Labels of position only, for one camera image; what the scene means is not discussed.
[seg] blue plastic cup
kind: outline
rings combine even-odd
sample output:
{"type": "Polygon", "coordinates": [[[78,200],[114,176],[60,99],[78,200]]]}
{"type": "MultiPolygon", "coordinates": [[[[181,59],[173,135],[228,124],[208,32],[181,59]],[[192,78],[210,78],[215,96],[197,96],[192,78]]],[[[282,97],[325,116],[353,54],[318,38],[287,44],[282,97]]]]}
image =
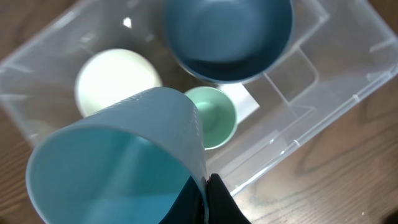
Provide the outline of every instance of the blue plastic cup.
{"type": "Polygon", "coordinates": [[[63,128],[32,153],[29,197],[46,223],[158,223],[190,176],[205,205],[195,105],[153,88],[63,128]]]}

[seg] wooden surface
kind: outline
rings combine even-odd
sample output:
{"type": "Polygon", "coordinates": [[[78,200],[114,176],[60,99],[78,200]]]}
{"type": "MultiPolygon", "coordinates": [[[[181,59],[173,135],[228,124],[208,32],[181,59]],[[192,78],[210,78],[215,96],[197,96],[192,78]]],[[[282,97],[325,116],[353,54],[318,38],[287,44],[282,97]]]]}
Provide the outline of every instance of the wooden surface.
{"type": "MultiPolygon", "coordinates": [[[[0,0],[0,59],[74,0],[0,0]]],[[[398,33],[398,1],[373,0],[398,33]]],[[[381,223],[398,209],[398,77],[236,197],[254,223],[381,223]]],[[[0,110],[0,224],[42,223],[25,189],[31,148],[0,110]]]]}

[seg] blue bowl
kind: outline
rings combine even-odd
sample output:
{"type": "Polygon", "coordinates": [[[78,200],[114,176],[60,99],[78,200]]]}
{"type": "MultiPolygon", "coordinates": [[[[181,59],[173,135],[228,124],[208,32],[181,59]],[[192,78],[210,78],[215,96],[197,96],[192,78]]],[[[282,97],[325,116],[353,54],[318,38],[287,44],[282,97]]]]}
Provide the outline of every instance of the blue bowl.
{"type": "Polygon", "coordinates": [[[269,68],[292,35],[291,0],[168,0],[166,38],[191,74],[241,82],[269,68]]]}

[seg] transparent plastic box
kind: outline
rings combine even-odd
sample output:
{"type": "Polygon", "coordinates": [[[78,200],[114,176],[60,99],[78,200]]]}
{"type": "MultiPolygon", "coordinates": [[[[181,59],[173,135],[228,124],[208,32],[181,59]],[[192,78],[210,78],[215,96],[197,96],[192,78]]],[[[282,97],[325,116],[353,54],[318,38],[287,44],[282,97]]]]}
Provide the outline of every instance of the transparent plastic box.
{"type": "MultiPolygon", "coordinates": [[[[84,0],[0,65],[2,105],[36,145],[81,119],[74,97],[81,66],[95,53],[133,50],[164,85],[199,85],[163,36],[163,0],[84,0]]],[[[294,39],[266,73],[221,85],[238,109],[234,138],[206,152],[232,194],[276,165],[398,72],[398,39],[365,0],[293,0],[294,39]]]]}

